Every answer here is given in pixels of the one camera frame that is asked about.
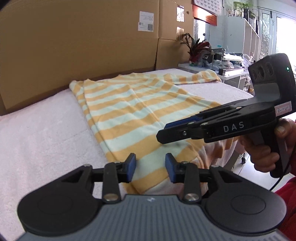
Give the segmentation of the orange white striped sweater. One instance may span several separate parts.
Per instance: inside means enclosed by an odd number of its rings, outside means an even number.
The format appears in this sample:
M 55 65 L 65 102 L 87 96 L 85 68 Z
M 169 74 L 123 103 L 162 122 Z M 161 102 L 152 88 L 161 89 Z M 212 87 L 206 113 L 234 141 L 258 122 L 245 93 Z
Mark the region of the orange white striped sweater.
M 180 194 L 181 184 L 169 181 L 165 156 L 188 161 L 199 168 L 224 166 L 237 140 L 213 143 L 182 140 L 163 145 L 156 139 L 165 124 L 217 106 L 214 101 L 194 96 L 182 85 L 218 81 L 214 71 L 189 77 L 174 74 L 132 73 L 93 81 L 72 81 L 69 85 L 86 120 L 109 162 L 123 161 L 130 153 L 137 157 L 132 181 L 125 184 L 129 194 Z

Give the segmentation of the pink towel mat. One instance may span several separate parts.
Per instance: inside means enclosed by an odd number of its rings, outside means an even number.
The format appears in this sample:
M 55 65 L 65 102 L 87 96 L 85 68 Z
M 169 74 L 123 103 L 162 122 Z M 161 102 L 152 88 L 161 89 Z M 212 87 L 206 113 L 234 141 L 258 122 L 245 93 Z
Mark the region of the pink towel mat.
M 2 116 L 1 235 L 23 234 L 16 210 L 25 195 L 84 164 L 106 162 L 70 89 Z

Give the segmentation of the white side table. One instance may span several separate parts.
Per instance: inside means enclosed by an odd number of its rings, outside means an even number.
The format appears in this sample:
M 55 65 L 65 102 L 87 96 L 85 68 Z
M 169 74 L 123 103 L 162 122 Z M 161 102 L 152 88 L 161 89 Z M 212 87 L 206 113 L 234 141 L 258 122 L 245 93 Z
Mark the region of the white side table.
M 201 71 L 205 71 L 208 68 L 201 68 L 197 66 L 192 66 L 189 63 L 181 63 L 178 64 L 178 68 L 185 70 L 187 72 L 191 73 L 198 73 Z M 238 89 L 243 90 L 245 85 L 245 80 L 247 76 L 247 71 L 244 70 L 244 68 L 237 68 L 237 69 L 213 69 L 211 68 L 216 74 L 219 76 L 219 78 L 222 80 L 224 84 L 231 85 L 232 87 L 236 87 Z

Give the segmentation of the white shelf unit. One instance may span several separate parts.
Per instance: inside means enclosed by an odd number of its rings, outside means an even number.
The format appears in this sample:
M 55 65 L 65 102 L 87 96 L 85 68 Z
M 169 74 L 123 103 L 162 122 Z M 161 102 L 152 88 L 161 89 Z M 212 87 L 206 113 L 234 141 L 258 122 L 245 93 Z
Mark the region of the white shelf unit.
M 245 18 L 222 16 L 222 27 L 222 47 L 227 54 L 247 54 L 254 61 L 259 59 L 259 34 Z

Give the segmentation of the right lower cardboard box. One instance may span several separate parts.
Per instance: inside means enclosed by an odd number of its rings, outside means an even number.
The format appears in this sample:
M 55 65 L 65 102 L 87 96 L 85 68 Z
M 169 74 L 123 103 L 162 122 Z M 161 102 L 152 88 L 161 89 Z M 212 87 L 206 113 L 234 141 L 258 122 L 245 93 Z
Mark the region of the right lower cardboard box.
M 188 63 L 190 54 L 188 46 L 175 40 L 158 40 L 156 70 L 177 68 L 181 63 Z

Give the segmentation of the red leafed potted plant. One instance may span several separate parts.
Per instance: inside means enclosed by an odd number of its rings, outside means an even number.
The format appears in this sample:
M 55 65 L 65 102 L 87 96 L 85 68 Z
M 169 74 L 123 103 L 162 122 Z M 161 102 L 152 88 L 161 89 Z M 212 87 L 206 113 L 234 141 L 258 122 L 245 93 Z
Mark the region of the red leafed potted plant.
M 182 34 L 182 39 L 189 48 L 189 63 L 191 65 L 207 67 L 212 63 L 214 51 L 209 42 L 195 40 L 189 33 Z

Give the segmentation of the right upper cardboard box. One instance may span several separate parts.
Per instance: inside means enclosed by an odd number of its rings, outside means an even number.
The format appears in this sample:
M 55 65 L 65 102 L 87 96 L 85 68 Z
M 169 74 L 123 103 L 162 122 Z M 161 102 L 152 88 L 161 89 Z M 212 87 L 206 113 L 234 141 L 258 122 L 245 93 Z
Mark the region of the right upper cardboard box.
M 193 35 L 192 1 L 159 2 L 159 38 L 180 40 L 182 34 Z

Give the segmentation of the white shipping label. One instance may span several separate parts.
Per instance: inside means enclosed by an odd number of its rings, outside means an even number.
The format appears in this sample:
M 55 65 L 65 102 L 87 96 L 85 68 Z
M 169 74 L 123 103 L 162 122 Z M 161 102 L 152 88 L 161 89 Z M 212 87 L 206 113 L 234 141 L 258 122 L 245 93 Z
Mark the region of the white shipping label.
M 137 30 L 140 32 L 153 32 L 154 31 L 154 13 L 140 11 Z

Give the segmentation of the large centre cardboard box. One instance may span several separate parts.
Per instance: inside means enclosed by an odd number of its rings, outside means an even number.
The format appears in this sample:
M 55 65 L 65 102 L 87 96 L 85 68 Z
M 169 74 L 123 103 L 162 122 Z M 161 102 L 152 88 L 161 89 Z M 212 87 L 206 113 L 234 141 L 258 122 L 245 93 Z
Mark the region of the large centre cardboard box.
M 139 12 L 154 31 L 138 31 Z M 10 1 L 1 10 L 1 99 L 13 112 L 72 80 L 152 70 L 159 1 Z

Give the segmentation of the wall calendar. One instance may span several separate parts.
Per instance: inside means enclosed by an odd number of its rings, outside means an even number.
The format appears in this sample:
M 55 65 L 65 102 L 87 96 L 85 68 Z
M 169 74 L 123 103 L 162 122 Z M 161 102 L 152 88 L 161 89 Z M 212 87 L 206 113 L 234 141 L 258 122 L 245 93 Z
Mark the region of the wall calendar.
M 217 26 L 217 18 L 222 14 L 221 0 L 193 0 L 193 17 L 212 26 Z

